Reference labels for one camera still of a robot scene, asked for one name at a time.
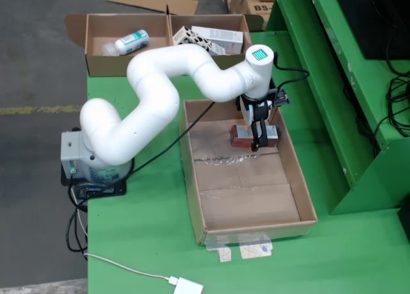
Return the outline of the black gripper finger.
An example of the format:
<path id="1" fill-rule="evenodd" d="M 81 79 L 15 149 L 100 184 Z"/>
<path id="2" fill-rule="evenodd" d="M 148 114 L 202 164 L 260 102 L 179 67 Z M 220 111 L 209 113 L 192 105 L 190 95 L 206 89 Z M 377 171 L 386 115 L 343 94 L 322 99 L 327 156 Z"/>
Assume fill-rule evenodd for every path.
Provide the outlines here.
<path id="1" fill-rule="evenodd" d="M 253 135 L 253 140 L 251 142 L 252 152 L 256 152 L 260 147 L 268 147 L 267 128 L 265 120 L 263 118 L 259 120 L 259 127 L 261 131 L 260 134 L 258 133 L 258 125 L 256 121 L 253 121 L 250 127 Z"/>

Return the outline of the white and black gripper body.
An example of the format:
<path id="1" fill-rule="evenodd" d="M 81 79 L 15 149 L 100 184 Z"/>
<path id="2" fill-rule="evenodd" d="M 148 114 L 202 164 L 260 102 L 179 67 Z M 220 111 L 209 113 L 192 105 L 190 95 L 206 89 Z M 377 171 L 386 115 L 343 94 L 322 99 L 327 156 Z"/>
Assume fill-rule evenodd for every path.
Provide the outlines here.
<path id="1" fill-rule="evenodd" d="M 267 120 L 270 116 L 273 103 L 269 99 L 252 101 L 241 95 L 236 98 L 236 107 L 241 111 L 244 122 L 251 126 L 253 122 Z"/>

